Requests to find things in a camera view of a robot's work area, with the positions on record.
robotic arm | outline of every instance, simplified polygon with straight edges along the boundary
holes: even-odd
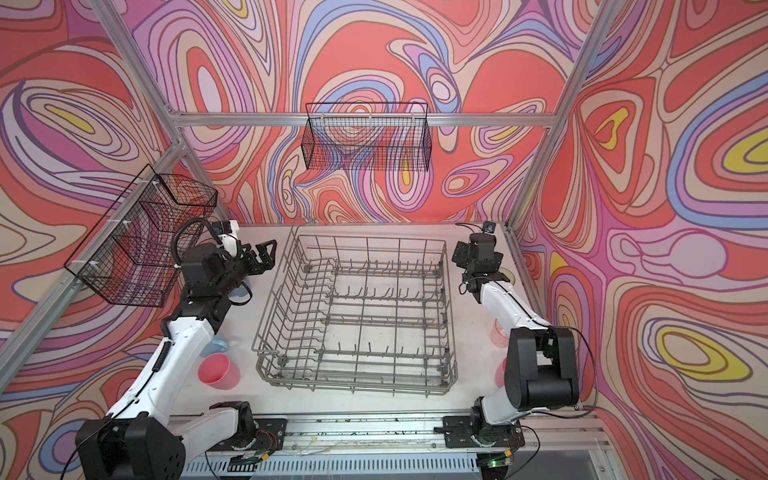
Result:
[[[196,245],[180,257],[177,239],[195,223],[203,223],[217,244]],[[75,436],[87,480],[179,478],[188,460],[219,442],[227,441],[236,449],[253,443],[257,429],[247,402],[216,404],[173,432],[167,428],[194,360],[232,305],[229,294],[246,276],[274,267],[275,240],[252,250],[240,243],[237,231],[236,221],[211,224],[195,218],[176,234],[171,253],[186,280],[180,301],[162,321],[163,341],[133,385],[103,419],[86,421]]]
[[[536,409],[576,405],[579,398],[574,337],[536,314],[498,271],[503,254],[494,251],[495,224],[485,222],[469,242],[458,242],[453,262],[465,268],[462,282],[509,334],[504,386],[481,397],[473,416],[480,428],[512,423]]]

gray wire rack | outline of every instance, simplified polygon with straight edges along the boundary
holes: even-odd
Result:
[[[444,240],[292,229],[253,351],[275,386],[443,395],[458,376]]]

black wire basket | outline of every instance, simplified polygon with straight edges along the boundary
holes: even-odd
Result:
[[[79,265],[72,261],[98,225],[65,268],[111,304],[163,306],[179,275],[170,256],[171,239],[190,218],[208,218],[217,198],[216,189],[184,175],[154,174],[128,212],[110,220],[117,225],[96,252]],[[179,239],[179,251],[197,243],[202,229],[200,224],[188,228]]]
[[[308,103],[306,169],[428,171],[428,111],[423,102]]]

patterned wallpaper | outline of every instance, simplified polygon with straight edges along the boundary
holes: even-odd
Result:
[[[301,112],[411,101],[436,112],[552,111],[595,4],[131,3],[123,18],[171,107]],[[433,128],[428,174],[305,172],[301,128],[187,129],[247,223],[505,220],[541,129]]]
[[[767,3],[631,0],[516,224],[630,478],[768,478],[767,111]]]
[[[2,341],[167,147],[88,5],[0,2]],[[154,351],[156,314],[78,295],[0,396],[0,478],[58,477],[83,420],[102,417]]]

wire mesh basket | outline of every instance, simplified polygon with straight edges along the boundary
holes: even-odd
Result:
[[[443,240],[298,235],[253,341],[275,386],[443,395],[458,376]]]
[[[210,216],[217,196],[216,189],[184,175],[155,174],[123,218],[109,220],[116,225],[94,254],[72,260],[96,227],[65,268],[114,305],[163,306],[179,274],[170,256],[171,239],[190,218]],[[202,228],[198,224],[181,235],[180,252],[197,242]]]
[[[306,104],[307,170],[428,171],[432,133],[422,102]]]

